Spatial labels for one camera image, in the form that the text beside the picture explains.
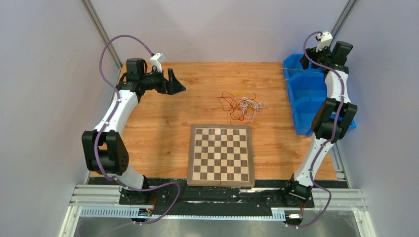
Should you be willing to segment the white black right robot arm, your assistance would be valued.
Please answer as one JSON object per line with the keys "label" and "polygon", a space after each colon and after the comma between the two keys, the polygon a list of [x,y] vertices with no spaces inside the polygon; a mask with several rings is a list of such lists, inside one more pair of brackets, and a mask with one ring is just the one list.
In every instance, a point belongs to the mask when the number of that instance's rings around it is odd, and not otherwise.
{"label": "white black right robot arm", "polygon": [[345,63],[352,49],[352,44],[337,41],[333,49],[329,46],[309,48],[301,59],[303,67],[322,68],[327,95],[311,124],[312,142],[304,161],[282,192],[282,202],[287,206],[308,201],[321,163],[335,143],[345,136],[357,113],[357,105],[351,103],[346,86],[349,68]]}

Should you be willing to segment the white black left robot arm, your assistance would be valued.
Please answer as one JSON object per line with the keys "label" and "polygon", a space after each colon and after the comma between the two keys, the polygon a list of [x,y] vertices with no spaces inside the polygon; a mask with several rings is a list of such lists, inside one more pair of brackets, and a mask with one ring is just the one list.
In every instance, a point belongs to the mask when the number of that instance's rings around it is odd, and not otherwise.
{"label": "white black left robot arm", "polygon": [[132,198],[138,204],[146,204],[151,198],[147,178],[129,165],[129,154],[122,140],[125,124],[147,90],[174,95],[186,90],[168,69],[164,77],[162,62],[165,55],[156,53],[150,58],[151,71],[142,58],[126,61],[126,72],[114,88],[114,98],[101,122],[82,134],[82,145],[89,171],[115,180],[125,189],[133,190]]}

